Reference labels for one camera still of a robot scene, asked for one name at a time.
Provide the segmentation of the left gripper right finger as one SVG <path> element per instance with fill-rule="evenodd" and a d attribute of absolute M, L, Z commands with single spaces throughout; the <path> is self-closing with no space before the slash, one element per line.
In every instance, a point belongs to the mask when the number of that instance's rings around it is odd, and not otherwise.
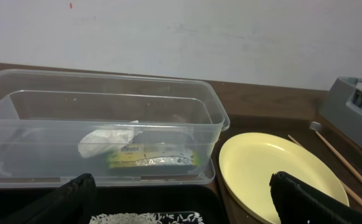
<path fill-rule="evenodd" d="M 362 214 L 298 178 L 272 174 L 270 192 L 282 224 L 362 224 Z"/>

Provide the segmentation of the white tissue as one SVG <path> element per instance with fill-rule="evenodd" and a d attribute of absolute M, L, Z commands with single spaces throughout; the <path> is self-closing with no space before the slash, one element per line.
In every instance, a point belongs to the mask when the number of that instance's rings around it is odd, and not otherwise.
<path fill-rule="evenodd" d="M 78 143 L 78 152 L 84 159 L 95 157 L 109 151 L 116 151 L 131 143 L 139 134 L 137 128 L 97 129 L 87 134 Z"/>

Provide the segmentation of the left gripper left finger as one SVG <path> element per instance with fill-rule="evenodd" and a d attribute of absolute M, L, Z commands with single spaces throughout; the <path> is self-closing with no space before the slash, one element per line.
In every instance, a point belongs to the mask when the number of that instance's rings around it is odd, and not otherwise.
<path fill-rule="evenodd" d="M 0 223 L 89 223 L 94 213 L 96 184 L 82 174 L 31 200 L 30 190 L 0 192 Z"/>

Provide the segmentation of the pile of rice grains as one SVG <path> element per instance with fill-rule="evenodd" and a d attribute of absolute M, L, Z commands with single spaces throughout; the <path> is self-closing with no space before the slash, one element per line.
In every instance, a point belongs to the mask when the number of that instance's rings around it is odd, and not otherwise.
<path fill-rule="evenodd" d="M 205 224 L 198 212 L 115 213 L 92 216 L 90 224 Z"/>

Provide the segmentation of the green yellow snack wrapper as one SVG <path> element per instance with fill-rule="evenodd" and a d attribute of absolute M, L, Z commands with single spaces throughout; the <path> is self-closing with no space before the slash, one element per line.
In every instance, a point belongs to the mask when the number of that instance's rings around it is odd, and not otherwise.
<path fill-rule="evenodd" d="M 109 168 L 139 166 L 200 166 L 197 152 L 176 145 L 129 144 L 108 154 Z"/>

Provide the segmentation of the yellow round plate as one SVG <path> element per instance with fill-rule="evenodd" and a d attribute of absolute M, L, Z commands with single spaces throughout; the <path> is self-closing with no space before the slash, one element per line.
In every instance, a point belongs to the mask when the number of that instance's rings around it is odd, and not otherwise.
<path fill-rule="evenodd" d="M 265 133 L 233 136 L 221 147 L 219 166 L 227 189 L 245 211 L 263 223 L 280 223 L 272 202 L 270 179 L 284 171 L 349 206 L 333 171 L 308 150 Z"/>

